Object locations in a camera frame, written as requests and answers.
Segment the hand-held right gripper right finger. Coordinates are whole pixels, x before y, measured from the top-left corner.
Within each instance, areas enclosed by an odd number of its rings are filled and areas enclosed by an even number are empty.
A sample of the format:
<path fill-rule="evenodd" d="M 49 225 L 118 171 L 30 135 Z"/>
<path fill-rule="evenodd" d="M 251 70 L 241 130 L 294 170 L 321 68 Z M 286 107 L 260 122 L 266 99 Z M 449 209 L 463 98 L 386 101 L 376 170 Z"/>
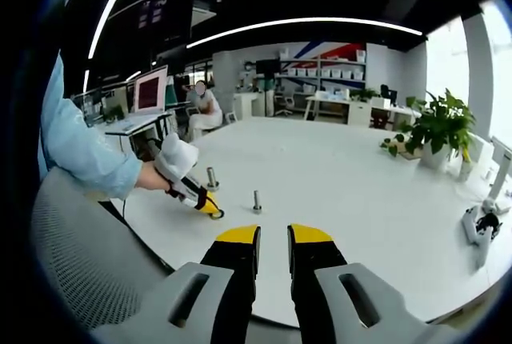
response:
<path fill-rule="evenodd" d="M 291 298 L 304 343 L 453 343 L 455 329 L 413 316 L 404 297 L 361 263 L 348 263 L 320 229 L 287 227 Z"/>

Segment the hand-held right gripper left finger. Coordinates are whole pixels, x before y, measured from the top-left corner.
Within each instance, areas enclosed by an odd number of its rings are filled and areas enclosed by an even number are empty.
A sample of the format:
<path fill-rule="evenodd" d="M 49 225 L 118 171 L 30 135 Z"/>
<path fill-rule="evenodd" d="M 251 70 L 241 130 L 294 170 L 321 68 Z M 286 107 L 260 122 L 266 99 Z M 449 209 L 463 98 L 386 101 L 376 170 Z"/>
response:
<path fill-rule="evenodd" d="M 92 331 L 97 343 L 244 343 L 256 295 L 261 228 L 221 233 L 199 262 L 188 262 L 122 323 Z"/>

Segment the person's left hand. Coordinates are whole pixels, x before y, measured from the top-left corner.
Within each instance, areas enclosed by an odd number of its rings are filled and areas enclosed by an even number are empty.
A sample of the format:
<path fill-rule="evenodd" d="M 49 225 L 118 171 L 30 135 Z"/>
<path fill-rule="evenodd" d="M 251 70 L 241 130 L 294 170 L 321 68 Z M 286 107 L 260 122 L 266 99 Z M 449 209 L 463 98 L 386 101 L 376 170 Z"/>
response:
<path fill-rule="evenodd" d="M 156 170 L 153 162 L 142 164 L 135 187 L 145 190 L 161 190 L 166 193 L 171 190 L 170 182 Z"/>

